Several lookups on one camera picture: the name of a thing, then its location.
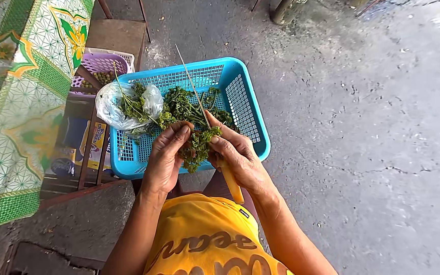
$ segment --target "yellow knife handle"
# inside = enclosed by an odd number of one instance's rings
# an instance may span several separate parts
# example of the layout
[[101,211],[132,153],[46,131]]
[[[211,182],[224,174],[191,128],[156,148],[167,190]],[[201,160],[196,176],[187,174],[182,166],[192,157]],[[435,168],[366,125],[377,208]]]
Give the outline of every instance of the yellow knife handle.
[[234,198],[234,202],[237,204],[244,204],[244,196],[242,196],[241,187],[237,184],[228,163],[224,159],[219,159],[217,164],[222,168],[223,178],[227,183],[230,194],[232,194],[232,197]]

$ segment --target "concrete floor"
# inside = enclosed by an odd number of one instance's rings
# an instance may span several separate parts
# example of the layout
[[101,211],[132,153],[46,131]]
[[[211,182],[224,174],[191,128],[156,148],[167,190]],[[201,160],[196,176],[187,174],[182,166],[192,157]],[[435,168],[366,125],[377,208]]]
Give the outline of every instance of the concrete floor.
[[[180,64],[174,43],[186,62],[243,60],[271,138],[264,165],[336,270],[440,274],[440,0],[388,1],[358,19],[349,4],[310,0],[287,27],[269,20],[277,3],[260,1],[253,13],[253,0],[144,1],[143,66]],[[119,19],[140,18],[135,0],[108,3]],[[201,189],[208,175],[181,179]],[[132,201],[124,184],[15,227],[22,240],[106,260]]]

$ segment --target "yellow t-shirt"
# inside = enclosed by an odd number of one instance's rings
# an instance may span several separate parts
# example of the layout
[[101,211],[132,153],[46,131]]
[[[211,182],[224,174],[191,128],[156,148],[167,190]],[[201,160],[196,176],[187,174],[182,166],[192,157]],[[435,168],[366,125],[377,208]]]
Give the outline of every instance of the yellow t-shirt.
[[292,274],[267,254],[247,209],[202,194],[167,200],[145,274]]

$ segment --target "blue basket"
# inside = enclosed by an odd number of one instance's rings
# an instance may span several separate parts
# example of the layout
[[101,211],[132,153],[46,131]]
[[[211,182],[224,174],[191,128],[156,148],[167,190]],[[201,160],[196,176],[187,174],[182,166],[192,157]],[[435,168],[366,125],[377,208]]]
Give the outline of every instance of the blue basket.
[[[259,158],[266,159],[271,150],[271,143],[244,63],[233,57],[224,57],[194,62],[186,66],[200,97],[202,93],[208,92],[210,87],[222,91],[222,96],[217,97],[215,106],[232,114],[234,123],[241,133],[254,143],[254,150]],[[176,86],[190,91],[193,89],[182,65],[123,74],[118,80],[121,83],[155,84],[162,96]],[[194,95],[190,101],[198,103]],[[156,126],[155,132],[158,134],[161,129]],[[140,138],[137,145],[123,131],[111,127],[109,143],[113,172],[120,178],[143,178],[154,139],[155,137],[146,134]],[[210,162],[204,161],[198,171],[209,169],[214,168]],[[187,172],[184,168],[180,169],[180,173]]]

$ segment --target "green patterned tablecloth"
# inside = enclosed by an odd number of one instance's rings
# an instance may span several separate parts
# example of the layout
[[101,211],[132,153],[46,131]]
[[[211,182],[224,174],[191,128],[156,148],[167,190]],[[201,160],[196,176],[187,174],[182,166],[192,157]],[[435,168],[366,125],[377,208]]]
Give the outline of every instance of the green patterned tablecloth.
[[94,0],[0,0],[0,225],[39,206]]

